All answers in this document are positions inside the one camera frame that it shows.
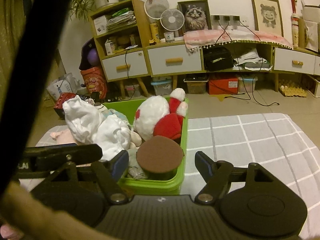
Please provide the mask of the white cloth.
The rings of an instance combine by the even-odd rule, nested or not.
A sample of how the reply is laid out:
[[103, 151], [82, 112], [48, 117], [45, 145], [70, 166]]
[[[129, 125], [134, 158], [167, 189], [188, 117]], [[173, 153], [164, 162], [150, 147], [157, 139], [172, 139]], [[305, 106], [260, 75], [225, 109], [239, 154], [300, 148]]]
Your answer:
[[[93, 105], [85, 102], [79, 96], [65, 101], [62, 107], [65, 113], [66, 124], [74, 139], [86, 145], [95, 144], [93, 136], [103, 121], [102, 114]], [[101, 160], [109, 161], [118, 153], [111, 155], [103, 154]]]

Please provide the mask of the white red plush toy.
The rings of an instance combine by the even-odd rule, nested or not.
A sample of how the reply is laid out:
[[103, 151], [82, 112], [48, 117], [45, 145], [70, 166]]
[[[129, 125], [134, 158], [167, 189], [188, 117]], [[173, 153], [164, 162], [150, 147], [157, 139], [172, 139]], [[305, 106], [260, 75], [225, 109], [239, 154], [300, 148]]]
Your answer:
[[187, 111], [185, 91], [176, 88], [168, 99], [157, 95], [143, 101], [136, 110], [133, 129], [144, 141], [155, 136], [178, 140]]

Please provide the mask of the green plastic bin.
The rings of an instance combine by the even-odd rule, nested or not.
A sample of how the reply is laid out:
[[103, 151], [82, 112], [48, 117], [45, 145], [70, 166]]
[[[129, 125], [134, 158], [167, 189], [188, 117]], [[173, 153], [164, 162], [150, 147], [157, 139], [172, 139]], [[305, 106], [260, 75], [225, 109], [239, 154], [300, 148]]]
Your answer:
[[[145, 99], [135, 99], [118, 102], [105, 102], [108, 109], [114, 109], [124, 114], [129, 123], [133, 123], [135, 112]], [[118, 181], [118, 185], [132, 194], [138, 195], [179, 195], [181, 185], [184, 180], [185, 157], [183, 157], [180, 165], [167, 173], [150, 173], [148, 179], [133, 179], [123, 176]]]

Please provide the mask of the brown round sponge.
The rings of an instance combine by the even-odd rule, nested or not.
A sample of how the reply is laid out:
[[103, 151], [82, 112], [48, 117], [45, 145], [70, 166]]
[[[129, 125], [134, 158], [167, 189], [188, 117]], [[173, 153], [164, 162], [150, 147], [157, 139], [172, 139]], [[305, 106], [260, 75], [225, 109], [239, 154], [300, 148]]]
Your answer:
[[173, 178], [183, 158], [181, 146], [160, 135], [142, 143], [136, 153], [137, 163], [151, 180]]

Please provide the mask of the pink plush toy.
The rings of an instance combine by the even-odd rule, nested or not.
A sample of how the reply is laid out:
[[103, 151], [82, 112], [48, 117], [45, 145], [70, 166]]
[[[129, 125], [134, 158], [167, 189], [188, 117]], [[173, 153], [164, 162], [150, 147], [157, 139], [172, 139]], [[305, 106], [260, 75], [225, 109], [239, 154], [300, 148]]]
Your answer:
[[50, 137], [56, 142], [57, 145], [76, 143], [76, 140], [73, 138], [69, 129], [65, 129], [59, 132], [52, 132], [50, 134]]

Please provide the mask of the grey checked floor mat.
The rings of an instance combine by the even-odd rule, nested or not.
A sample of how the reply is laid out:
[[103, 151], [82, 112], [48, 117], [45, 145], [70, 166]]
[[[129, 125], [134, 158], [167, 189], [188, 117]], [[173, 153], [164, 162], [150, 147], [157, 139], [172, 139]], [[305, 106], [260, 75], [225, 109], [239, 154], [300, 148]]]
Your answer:
[[162, 194], [195, 197], [204, 187], [204, 179], [195, 167], [197, 151], [236, 167], [256, 162], [306, 203], [308, 218], [300, 236], [319, 235], [319, 148], [288, 115], [268, 113], [189, 119], [187, 136], [183, 180], [177, 187], [165, 185]]

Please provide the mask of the clear bin under console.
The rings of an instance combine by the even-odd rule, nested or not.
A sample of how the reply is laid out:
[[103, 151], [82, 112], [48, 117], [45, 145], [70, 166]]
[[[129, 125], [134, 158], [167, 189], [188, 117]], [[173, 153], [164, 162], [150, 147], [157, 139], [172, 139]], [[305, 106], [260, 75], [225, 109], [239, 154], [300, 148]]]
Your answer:
[[255, 84], [258, 80], [257, 76], [244, 76], [238, 77], [238, 92], [239, 93], [246, 93], [246, 92], [253, 92], [255, 90]]

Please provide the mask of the clear bin blue lid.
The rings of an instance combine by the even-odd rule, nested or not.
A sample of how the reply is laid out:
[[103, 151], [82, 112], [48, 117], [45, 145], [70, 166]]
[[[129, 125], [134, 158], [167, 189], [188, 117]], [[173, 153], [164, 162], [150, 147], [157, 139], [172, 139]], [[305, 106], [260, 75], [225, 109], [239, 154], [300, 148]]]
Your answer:
[[151, 81], [155, 95], [169, 95], [172, 92], [172, 78]]

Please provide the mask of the egg carton tray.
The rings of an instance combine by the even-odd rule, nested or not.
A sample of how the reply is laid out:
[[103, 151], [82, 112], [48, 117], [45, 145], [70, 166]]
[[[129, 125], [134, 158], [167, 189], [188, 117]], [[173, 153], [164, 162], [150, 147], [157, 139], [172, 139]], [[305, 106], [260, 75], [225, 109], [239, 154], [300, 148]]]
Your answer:
[[306, 90], [299, 83], [293, 82], [291, 80], [280, 80], [278, 85], [279, 91], [285, 97], [307, 97]]

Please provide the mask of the black bag on shelf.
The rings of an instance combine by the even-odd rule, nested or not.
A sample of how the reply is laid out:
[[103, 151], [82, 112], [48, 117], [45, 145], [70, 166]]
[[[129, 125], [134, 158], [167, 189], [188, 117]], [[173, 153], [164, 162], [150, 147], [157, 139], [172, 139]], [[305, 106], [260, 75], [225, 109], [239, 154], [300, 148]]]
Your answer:
[[213, 47], [203, 51], [204, 69], [209, 72], [233, 68], [233, 57], [225, 47]]

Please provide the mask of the white decorated storage box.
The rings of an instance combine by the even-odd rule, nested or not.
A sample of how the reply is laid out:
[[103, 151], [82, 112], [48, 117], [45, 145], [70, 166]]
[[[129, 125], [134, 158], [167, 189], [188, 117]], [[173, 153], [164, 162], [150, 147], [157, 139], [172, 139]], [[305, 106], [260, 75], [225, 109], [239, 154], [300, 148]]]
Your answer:
[[319, 77], [309, 74], [302, 74], [302, 85], [306, 88], [315, 98], [319, 98]]

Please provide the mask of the wooden shelf cabinet with drawers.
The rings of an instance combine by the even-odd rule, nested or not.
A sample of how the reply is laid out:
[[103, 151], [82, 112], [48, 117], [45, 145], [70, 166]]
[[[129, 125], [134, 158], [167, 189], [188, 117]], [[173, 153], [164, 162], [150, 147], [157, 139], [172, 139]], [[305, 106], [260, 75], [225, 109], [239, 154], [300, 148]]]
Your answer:
[[[136, 24], [113, 31], [107, 30], [108, 20], [130, 10], [135, 13]], [[148, 97], [149, 93], [142, 78], [151, 75], [146, 49], [151, 40], [151, 31], [144, 11], [144, 2], [124, 0], [106, 5], [90, 12], [88, 19], [107, 81], [119, 83], [122, 98], [125, 98], [125, 84], [136, 81], [143, 94]]]

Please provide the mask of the stack of papers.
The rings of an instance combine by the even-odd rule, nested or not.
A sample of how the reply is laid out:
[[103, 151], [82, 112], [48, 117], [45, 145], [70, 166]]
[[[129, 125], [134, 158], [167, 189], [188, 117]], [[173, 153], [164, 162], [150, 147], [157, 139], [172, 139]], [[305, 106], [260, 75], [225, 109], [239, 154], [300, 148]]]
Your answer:
[[122, 27], [136, 24], [135, 13], [130, 10], [122, 15], [116, 16], [107, 22], [107, 30], [113, 31]]

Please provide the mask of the framed cat picture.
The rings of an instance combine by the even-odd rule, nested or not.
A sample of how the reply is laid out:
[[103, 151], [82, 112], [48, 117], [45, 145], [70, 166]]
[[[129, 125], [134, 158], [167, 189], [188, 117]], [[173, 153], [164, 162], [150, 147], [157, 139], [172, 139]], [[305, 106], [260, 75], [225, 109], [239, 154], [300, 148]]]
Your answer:
[[184, 16], [183, 33], [212, 29], [207, 0], [181, 1], [178, 9]]

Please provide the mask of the framed cartoon girl picture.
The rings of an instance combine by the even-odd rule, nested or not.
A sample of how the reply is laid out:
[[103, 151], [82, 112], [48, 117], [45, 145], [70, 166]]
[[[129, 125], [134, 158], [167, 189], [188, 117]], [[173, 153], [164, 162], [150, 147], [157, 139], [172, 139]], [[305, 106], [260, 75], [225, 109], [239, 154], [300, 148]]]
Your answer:
[[255, 30], [284, 36], [283, 20], [278, 0], [251, 0]]

